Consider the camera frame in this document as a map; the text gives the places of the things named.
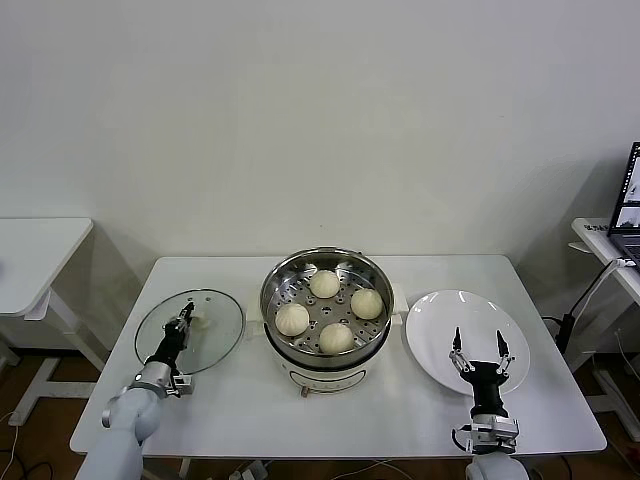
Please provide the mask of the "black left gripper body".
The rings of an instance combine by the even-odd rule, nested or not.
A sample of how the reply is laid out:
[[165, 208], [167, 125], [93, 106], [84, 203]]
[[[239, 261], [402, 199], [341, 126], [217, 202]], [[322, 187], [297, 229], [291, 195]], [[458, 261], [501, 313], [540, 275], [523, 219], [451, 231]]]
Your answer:
[[158, 362], [168, 365], [171, 369], [176, 369], [176, 361], [180, 353], [186, 349], [190, 334], [190, 322], [182, 319], [173, 319], [164, 325], [163, 331], [163, 339], [155, 353], [145, 360], [144, 365]]

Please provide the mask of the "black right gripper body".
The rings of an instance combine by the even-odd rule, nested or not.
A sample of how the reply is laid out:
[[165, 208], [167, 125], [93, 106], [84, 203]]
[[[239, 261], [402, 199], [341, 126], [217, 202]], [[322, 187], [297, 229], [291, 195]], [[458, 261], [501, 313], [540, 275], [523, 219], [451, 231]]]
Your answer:
[[471, 366], [473, 369], [466, 373], [466, 382], [472, 386], [474, 399], [470, 415], [506, 416], [507, 411], [499, 387], [506, 382], [507, 377], [498, 372], [499, 365], [493, 362], [472, 361]]

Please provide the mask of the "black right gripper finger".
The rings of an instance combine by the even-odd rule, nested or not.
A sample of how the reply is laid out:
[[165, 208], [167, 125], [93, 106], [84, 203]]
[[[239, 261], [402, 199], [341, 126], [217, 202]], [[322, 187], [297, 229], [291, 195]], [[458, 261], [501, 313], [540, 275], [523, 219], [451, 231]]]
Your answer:
[[507, 341], [504, 339], [500, 330], [496, 331], [497, 347], [500, 356], [496, 373], [501, 376], [508, 376], [508, 368], [515, 358], [510, 354]]
[[470, 373], [475, 370], [474, 365], [466, 358], [462, 352], [462, 341], [460, 328], [455, 329], [455, 335], [452, 341], [452, 348], [449, 352], [449, 359], [459, 374]]

